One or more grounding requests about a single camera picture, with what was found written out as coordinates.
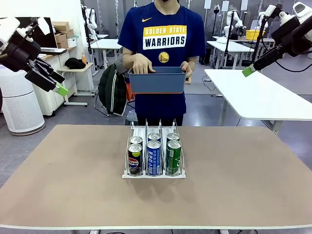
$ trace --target blue can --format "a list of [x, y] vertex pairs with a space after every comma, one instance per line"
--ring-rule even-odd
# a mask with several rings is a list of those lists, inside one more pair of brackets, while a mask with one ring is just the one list
[[157, 176], [161, 172], [161, 143], [157, 140], [151, 140], [147, 143], [147, 174]]
[[151, 133], [151, 134], [148, 134], [148, 141], [151, 141], [151, 140], [157, 140], [161, 143], [161, 136], [159, 133]]

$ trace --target beverage can rack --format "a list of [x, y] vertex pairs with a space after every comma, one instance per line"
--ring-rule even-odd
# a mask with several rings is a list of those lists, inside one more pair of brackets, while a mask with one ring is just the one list
[[[147, 173], [147, 142], [148, 142], [148, 135], [150, 133], [159, 133], [161, 136], [161, 170], [159, 170], [158, 175], [148, 175]], [[178, 133], [178, 129], [176, 126], [176, 122], [173, 122], [172, 126], [170, 127], [163, 127], [161, 125], [161, 121], [159, 122], [159, 126], [148, 126], [148, 122], [146, 122], [145, 126], [135, 126], [134, 122], [131, 120], [129, 133], [128, 133], [128, 142], [126, 148], [126, 155], [125, 155], [125, 169], [122, 178], [186, 178], [185, 175], [185, 165], [184, 165], [184, 155], [183, 155], [183, 148], [181, 149], [180, 155], [180, 165], [178, 168], [178, 172], [176, 175], [167, 175], [166, 174], [166, 143], [167, 143], [167, 134], [169, 133]], [[133, 136], [141, 137], [143, 139], [143, 150], [142, 150], [142, 160], [143, 163], [141, 168], [140, 175], [131, 175], [129, 173], [129, 160], [128, 160], [128, 147], [130, 145], [130, 138]]]

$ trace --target golden state warriors t-shirt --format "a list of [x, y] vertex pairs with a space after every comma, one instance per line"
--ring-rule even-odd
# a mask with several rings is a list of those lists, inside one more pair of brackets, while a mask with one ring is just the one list
[[[118, 44], [147, 57], [154, 67], [179, 67], [187, 58], [205, 54], [201, 16], [183, 6], [175, 15], [163, 15], [154, 3], [130, 9]], [[186, 113], [182, 94], [138, 94], [136, 113], [170, 119]]]

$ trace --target brown tabletop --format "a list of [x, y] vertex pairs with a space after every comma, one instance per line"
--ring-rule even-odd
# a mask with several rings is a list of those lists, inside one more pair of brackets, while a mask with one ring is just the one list
[[0, 226], [310, 226], [312, 172], [262, 127], [181, 127], [186, 179], [122, 179], [128, 127], [58, 125], [0, 189]]

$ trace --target gray plastic bin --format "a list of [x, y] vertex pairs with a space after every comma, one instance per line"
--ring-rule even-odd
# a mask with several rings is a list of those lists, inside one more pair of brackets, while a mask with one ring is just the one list
[[180, 67], [153, 67], [150, 74], [133, 74], [129, 71], [132, 92], [135, 94], [182, 93], [186, 73]]

